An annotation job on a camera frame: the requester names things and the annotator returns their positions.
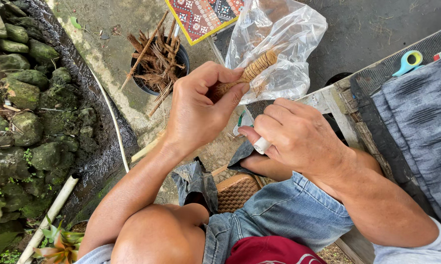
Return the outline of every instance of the patterned cloth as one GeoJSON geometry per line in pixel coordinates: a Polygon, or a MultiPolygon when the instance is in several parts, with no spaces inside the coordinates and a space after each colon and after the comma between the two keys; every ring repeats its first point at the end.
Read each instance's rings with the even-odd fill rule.
{"type": "Polygon", "coordinates": [[[244,0],[165,0],[189,44],[233,23],[243,8],[244,0]]]}
{"type": "Polygon", "coordinates": [[[441,59],[391,79],[372,99],[441,222],[441,59]]]}

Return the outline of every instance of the concrete floor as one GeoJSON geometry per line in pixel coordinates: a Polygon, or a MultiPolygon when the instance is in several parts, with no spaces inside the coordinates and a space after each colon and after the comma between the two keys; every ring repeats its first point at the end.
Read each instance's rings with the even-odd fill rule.
{"type": "MultiPolygon", "coordinates": [[[[123,90],[120,90],[126,74],[130,71],[131,53],[134,48],[125,39],[127,33],[137,36],[139,29],[153,32],[168,7],[163,0],[45,0],[61,23],[65,32],[74,42],[77,50],[85,59],[88,66],[95,72],[106,92],[110,95],[119,111],[123,114],[134,130],[138,144],[142,148],[149,144],[165,126],[169,118],[171,95],[164,101],[157,112],[148,118],[152,110],[154,95],[149,95],[139,89],[131,80],[123,90]],[[75,28],[70,17],[75,16],[77,22],[89,31],[75,28]],[[121,35],[112,35],[112,29],[118,28],[121,35]],[[98,34],[103,30],[110,39],[100,39],[98,34]]],[[[165,28],[169,28],[173,20],[171,12],[165,20],[165,28]]],[[[182,45],[188,52],[190,70],[206,61],[217,59],[207,40],[190,46],[183,34],[180,34],[182,45]]],[[[227,164],[235,150],[245,140],[233,139],[230,135],[238,121],[243,108],[238,107],[232,115],[229,125],[212,143],[196,153],[207,171],[213,171],[227,164]]],[[[232,176],[234,172],[224,171],[215,177],[216,183],[232,176]]],[[[104,196],[115,184],[110,181],[100,193],[104,196]]],[[[160,189],[157,201],[160,203],[178,203],[176,187],[167,178],[160,189]]]]}

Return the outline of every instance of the pvc pipe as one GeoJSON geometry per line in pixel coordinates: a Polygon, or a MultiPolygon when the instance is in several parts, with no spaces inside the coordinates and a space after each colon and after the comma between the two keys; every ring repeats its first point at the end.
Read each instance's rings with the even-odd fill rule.
{"type": "Polygon", "coordinates": [[[260,137],[260,139],[258,139],[258,141],[253,144],[253,147],[259,154],[263,155],[264,152],[268,150],[271,145],[272,144],[269,141],[265,140],[263,137],[260,137]]]}
{"type": "MultiPolygon", "coordinates": [[[[62,206],[64,205],[65,201],[71,194],[78,181],[78,178],[74,179],[72,176],[70,176],[65,182],[64,186],[62,187],[61,191],[59,192],[58,196],[54,200],[47,213],[49,219],[51,220],[51,223],[54,221],[54,219],[56,219],[56,216],[58,215],[59,211],[61,211],[62,206]]],[[[20,259],[18,259],[17,264],[30,264],[33,261],[33,257],[31,256],[33,255],[33,248],[36,248],[40,245],[44,237],[43,229],[47,229],[48,226],[48,220],[44,218],[41,221],[41,224],[36,230],[35,234],[31,238],[30,242],[28,243],[27,247],[23,251],[22,255],[20,256],[20,259]]]]}

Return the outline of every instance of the white pipe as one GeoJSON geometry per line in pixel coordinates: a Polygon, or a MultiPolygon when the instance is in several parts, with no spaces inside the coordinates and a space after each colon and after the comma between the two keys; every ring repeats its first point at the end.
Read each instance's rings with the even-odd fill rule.
{"type": "Polygon", "coordinates": [[[106,96],[106,92],[103,89],[103,86],[100,84],[100,81],[93,73],[93,70],[90,69],[90,71],[92,72],[93,77],[97,81],[98,87],[100,87],[100,91],[102,92],[103,97],[105,98],[106,105],[108,105],[108,109],[110,110],[111,117],[113,118],[114,128],[116,129],[116,134],[118,135],[119,149],[121,150],[121,157],[123,158],[124,168],[126,169],[126,172],[129,172],[128,161],[126,160],[126,154],[124,153],[123,139],[121,137],[121,134],[119,133],[118,122],[116,121],[116,117],[114,116],[114,112],[113,112],[113,109],[111,108],[110,101],[108,100],[108,96],[106,96]]]}
{"type": "MultiPolygon", "coordinates": [[[[54,219],[56,219],[56,216],[58,215],[59,211],[61,211],[62,206],[64,205],[65,201],[71,194],[78,181],[78,178],[74,179],[72,178],[72,176],[70,176],[65,182],[64,186],[62,187],[61,191],[59,192],[58,196],[54,200],[47,213],[49,219],[51,220],[51,223],[54,221],[54,219]]],[[[35,234],[31,238],[30,242],[28,243],[27,247],[23,251],[22,255],[20,256],[20,259],[18,259],[17,264],[30,264],[33,261],[33,257],[31,257],[31,255],[33,254],[33,248],[37,248],[40,245],[44,237],[43,229],[47,229],[48,226],[48,220],[44,218],[41,221],[41,224],[36,230],[35,234]]]]}

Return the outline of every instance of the plastic bag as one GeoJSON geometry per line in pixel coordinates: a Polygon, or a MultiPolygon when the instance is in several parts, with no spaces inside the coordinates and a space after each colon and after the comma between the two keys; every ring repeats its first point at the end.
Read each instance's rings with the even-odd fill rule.
{"type": "Polygon", "coordinates": [[[240,105],[259,100],[300,98],[310,87],[306,60],[328,24],[325,17],[294,0],[245,0],[226,57],[226,67],[246,67],[273,49],[278,62],[250,82],[240,105]],[[262,86],[257,96],[253,87],[262,86]]]}

